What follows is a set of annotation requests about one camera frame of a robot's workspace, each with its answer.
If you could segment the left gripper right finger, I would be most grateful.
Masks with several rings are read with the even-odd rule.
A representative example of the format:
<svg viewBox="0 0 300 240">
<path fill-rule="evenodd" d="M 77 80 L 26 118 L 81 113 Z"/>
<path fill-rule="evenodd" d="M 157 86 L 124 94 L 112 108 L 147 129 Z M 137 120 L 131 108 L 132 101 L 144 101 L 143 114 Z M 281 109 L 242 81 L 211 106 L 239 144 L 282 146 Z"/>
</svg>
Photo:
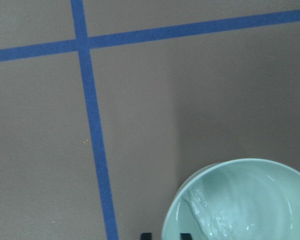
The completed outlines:
<svg viewBox="0 0 300 240">
<path fill-rule="evenodd" d="M 180 240 L 191 240 L 190 233 L 180 233 Z"/>
</svg>

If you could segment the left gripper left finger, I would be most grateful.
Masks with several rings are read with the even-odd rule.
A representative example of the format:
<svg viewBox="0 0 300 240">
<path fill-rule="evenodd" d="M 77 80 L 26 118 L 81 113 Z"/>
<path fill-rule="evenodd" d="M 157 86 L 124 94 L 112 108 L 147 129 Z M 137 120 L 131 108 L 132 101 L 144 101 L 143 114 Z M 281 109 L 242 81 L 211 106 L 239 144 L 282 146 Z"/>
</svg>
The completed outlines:
<svg viewBox="0 0 300 240">
<path fill-rule="evenodd" d="M 152 240 L 151 232 L 143 232 L 140 234 L 140 240 Z"/>
</svg>

